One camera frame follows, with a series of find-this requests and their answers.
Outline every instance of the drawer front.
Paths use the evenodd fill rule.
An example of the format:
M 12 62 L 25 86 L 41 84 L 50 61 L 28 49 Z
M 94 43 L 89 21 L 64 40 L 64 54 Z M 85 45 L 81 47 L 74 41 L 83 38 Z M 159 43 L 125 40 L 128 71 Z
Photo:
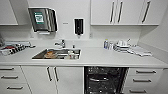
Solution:
M 23 73 L 0 73 L 0 83 L 26 83 Z
M 31 94 L 27 84 L 0 84 L 1 94 Z
M 154 94 L 155 88 L 135 88 L 125 87 L 123 89 L 124 94 Z
M 154 87 L 157 85 L 159 77 L 155 76 L 128 76 L 124 86 L 129 87 Z
M 22 72 L 20 66 L 0 66 L 1 72 Z
M 129 68 L 127 75 L 150 75 L 150 76 L 160 76 L 163 72 L 163 69 L 152 69 L 152 68 Z

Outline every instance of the white cabinet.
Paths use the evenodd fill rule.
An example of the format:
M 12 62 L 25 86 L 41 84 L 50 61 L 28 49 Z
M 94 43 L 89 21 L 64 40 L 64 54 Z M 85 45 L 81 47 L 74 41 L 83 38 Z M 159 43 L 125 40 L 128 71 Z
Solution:
M 31 94 L 20 66 L 0 66 L 1 94 Z
M 56 67 L 58 94 L 84 94 L 83 67 Z
M 91 25 L 159 25 L 168 0 L 91 0 Z
M 140 25 L 159 25 L 167 8 L 168 0 L 144 0 Z
M 0 25 L 30 24 L 27 0 L 0 0 Z
M 51 67 L 21 66 L 32 94 L 57 94 Z
M 163 69 L 129 68 L 125 80 L 124 94 L 154 94 Z
M 91 25 L 137 25 L 143 0 L 91 0 Z
M 83 94 L 83 67 L 22 66 L 32 94 Z
M 114 25 L 137 25 L 143 0 L 118 0 Z
M 117 0 L 91 0 L 91 25 L 113 25 Z

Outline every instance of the white wall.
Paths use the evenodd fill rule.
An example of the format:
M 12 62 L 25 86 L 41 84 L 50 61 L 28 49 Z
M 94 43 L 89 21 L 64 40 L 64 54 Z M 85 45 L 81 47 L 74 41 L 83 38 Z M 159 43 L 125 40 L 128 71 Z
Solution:
M 139 45 L 151 50 L 154 56 L 168 63 L 168 8 L 159 26 L 143 26 Z
M 128 40 L 138 42 L 141 26 L 90 26 L 90 0 L 28 0 L 29 7 L 54 9 L 58 31 L 51 35 L 39 35 L 31 26 L 0 26 L 5 40 Z M 74 34 L 74 19 L 84 19 L 84 34 L 80 39 Z

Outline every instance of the stainless steel sink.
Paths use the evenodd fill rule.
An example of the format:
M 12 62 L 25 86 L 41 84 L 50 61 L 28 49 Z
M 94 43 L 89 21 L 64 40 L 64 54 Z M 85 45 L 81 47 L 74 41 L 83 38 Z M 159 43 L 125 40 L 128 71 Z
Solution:
M 45 55 L 49 51 L 53 51 L 53 53 L 56 54 L 56 57 L 46 58 Z M 74 55 L 76 56 L 75 59 L 79 59 L 80 49 L 45 49 L 39 54 L 35 55 L 32 59 L 64 59 L 66 56 L 68 56 L 68 51 L 73 51 Z

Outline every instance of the dishwasher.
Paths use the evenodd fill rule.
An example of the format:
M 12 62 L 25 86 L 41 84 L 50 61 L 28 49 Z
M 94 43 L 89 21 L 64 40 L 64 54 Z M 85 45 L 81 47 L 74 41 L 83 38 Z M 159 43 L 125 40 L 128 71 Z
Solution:
M 123 94 L 127 67 L 85 66 L 85 94 Z

